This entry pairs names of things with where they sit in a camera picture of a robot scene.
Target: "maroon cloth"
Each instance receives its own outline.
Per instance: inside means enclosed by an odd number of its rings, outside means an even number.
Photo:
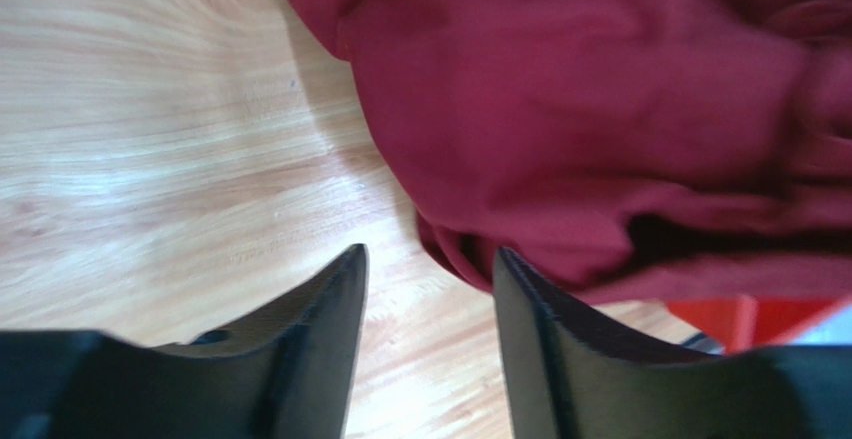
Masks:
[[[472,285],[852,292],[852,0],[290,2]]]

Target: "black object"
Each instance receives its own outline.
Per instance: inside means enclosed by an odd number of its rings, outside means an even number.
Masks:
[[[366,288],[364,246],[190,345],[0,334],[2,439],[338,439]]]
[[[563,293],[501,249],[494,296],[516,439],[852,438],[852,348],[703,354]]]

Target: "red-orange plastic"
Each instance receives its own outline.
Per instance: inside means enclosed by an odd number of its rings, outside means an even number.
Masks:
[[[735,353],[765,344],[784,344],[852,304],[840,299],[795,301],[738,296],[703,301],[668,301],[669,311]]]

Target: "light wood grain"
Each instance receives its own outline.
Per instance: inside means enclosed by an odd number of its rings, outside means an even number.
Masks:
[[[285,0],[0,0],[0,328],[187,341],[364,242],[347,437],[508,438],[491,299],[412,217]]]

